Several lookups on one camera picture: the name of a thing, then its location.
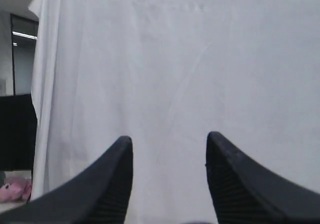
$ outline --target plush toy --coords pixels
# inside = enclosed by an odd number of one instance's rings
[[[20,176],[7,177],[0,188],[0,203],[27,201],[31,195],[32,181]]]

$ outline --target white cloth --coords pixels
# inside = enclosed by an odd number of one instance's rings
[[[320,191],[320,0],[34,0],[32,198],[134,144],[128,224],[214,221],[221,131]]]

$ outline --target fluorescent light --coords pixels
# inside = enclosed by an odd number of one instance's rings
[[[38,40],[38,37],[36,37],[34,35],[28,35],[28,34],[16,32],[16,31],[13,31],[12,34],[15,36],[18,36],[18,37],[22,37],[22,38],[29,38],[29,39],[33,39],[33,40]]]

